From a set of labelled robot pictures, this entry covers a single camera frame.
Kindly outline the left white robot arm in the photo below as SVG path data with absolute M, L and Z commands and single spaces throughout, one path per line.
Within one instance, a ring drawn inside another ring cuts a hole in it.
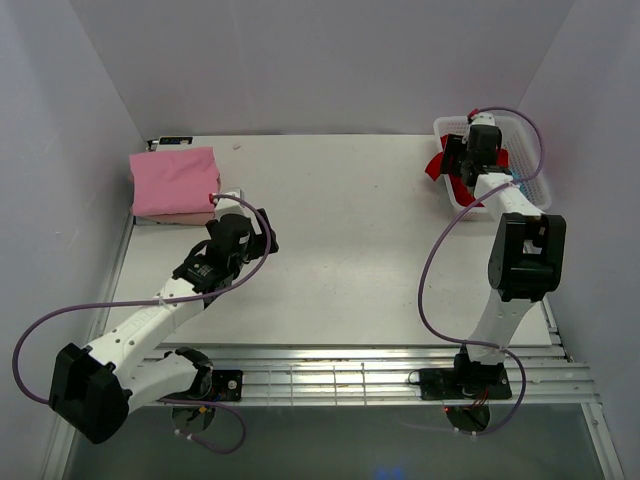
M 84 347 L 65 346 L 55 360 L 49 407 L 100 444 L 130 413 L 153 401 L 168 398 L 197 409 L 202 402 L 227 399 L 215 384 L 219 376 L 211 361 L 192 347 L 177 348 L 156 362 L 144 359 L 231 287 L 245 265 L 278 251 L 265 210 L 255 215 L 226 213 L 208 222 L 208 239 L 191 249 L 151 305 Z

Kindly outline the red t shirt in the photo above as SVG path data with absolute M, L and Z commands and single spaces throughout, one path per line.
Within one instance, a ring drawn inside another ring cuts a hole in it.
M 442 173 L 440 172 L 442 157 L 443 154 L 441 152 L 437 153 L 425 168 L 425 173 L 433 181 L 437 181 L 442 176 Z M 497 164 L 502 167 L 509 166 L 509 153 L 506 149 L 500 150 Z M 469 192 L 468 188 L 463 185 L 461 180 L 451 174 L 447 175 L 447 179 L 451 183 L 456 202 L 462 207 L 466 207 L 471 204 L 475 197 Z

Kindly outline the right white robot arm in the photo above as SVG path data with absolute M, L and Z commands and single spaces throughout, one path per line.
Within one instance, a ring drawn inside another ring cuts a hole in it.
M 566 221 L 526 198 L 501 163 L 501 151 L 502 132 L 488 120 L 471 121 L 465 136 L 450 135 L 443 151 L 441 172 L 458 178 L 497 221 L 489 299 L 451 373 L 454 390 L 464 397 L 502 382 L 505 349 L 521 321 L 561 280 Z

